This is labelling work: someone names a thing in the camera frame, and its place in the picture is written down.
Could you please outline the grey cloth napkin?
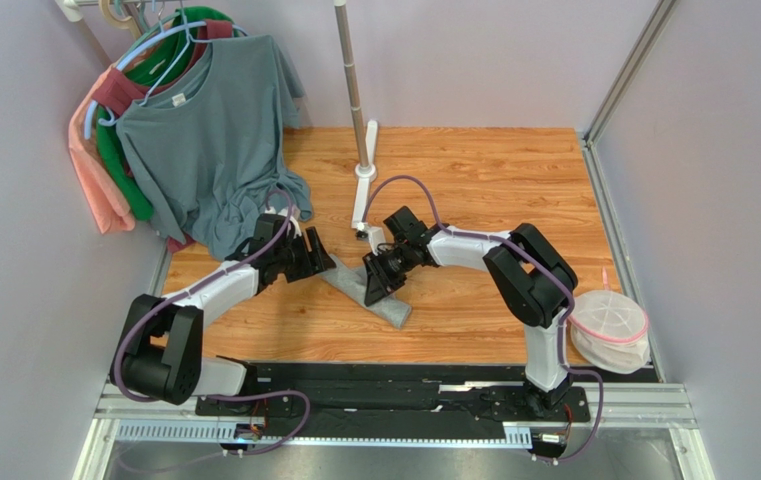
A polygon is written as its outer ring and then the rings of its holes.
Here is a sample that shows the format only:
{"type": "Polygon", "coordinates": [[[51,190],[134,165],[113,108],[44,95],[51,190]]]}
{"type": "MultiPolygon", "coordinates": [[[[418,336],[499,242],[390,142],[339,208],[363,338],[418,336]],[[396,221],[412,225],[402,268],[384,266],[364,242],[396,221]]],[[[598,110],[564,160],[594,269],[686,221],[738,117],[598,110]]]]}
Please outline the grey cloth napkin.
{"type": "Polygon", "coordinates": [[[365,303],[368,280],[365,267],[349,267],[336,255],[331,254],[330,257],[335,263],[335,268],[320,274],[324,281],[359,306],[387,321],[396,330],[401,330],[404,327],[412,312],[412,307],[409,304],[392,295],[368,306],[365,303]]]}

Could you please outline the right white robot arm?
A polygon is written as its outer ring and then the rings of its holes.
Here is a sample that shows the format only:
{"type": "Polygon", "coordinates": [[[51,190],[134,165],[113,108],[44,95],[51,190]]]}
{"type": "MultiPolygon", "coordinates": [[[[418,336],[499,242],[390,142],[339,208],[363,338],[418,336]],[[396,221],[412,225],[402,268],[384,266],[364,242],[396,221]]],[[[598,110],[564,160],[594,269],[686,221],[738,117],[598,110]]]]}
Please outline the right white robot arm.
{"type": "Polygon", "coordinates": [[[532,224],[479,232],[437,223],[429,227],[402,207],[384,222],[391,241],[373,241],[362,261],[364,295],[372,306],[400,290],[419,267],[461,267],[490,275],[509,312],[525,330],[528,383],[542,392],[568,387],[562,328],[574,305],[578,278],[532,224]]]}

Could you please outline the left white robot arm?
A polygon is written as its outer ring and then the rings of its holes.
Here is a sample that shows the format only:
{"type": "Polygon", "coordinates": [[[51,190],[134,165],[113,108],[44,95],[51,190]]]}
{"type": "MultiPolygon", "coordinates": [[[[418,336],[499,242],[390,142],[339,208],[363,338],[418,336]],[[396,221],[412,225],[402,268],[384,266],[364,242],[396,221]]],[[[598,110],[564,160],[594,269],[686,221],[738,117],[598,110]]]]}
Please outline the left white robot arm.
{"type": "Polygon", "coordinates": [[[262,214],[254,233],[212,273],[165,297],[143,294],[132,301],[110,382],[140,402],[238,396],[249,368],[204,356],[205,330],[279,277],[292,283],[335,267],[315,228],[301,230],[287,213],[262,214]]]}

